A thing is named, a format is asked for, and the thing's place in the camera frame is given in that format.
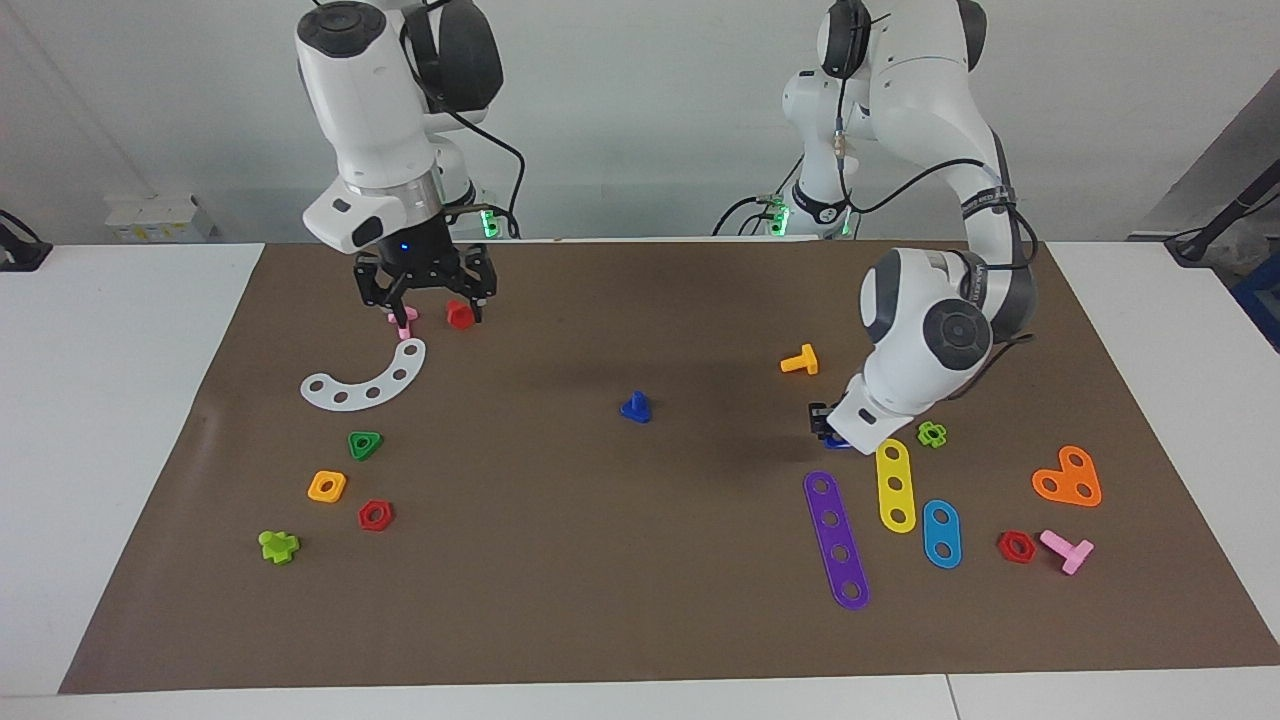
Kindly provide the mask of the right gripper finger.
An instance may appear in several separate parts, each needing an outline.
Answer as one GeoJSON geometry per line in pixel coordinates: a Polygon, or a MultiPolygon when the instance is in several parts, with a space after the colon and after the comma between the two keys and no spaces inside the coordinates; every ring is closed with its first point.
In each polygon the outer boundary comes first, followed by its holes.
{"type": "Polygon", "coordinates": [[[413,273],[406,272],[403,268],[394,268],[394,272],[390,273],[390,283],[381,284],[378,279],[380,270],[380,258],[375,255],[355,256],[355,279],[360,297],[369,307],[388,310],[397,329],[407,332],[410,314],[404,306],[403,295],[408,282],[413,279],[413,273]]]}
{"type": "Polygon", "coordinates": [[[484,307],[497,295],[498,277],[488,250],[465,250],[460,268],[451,279],[451,291],[468,302],[476,323],[484,319],[484,307]]]}

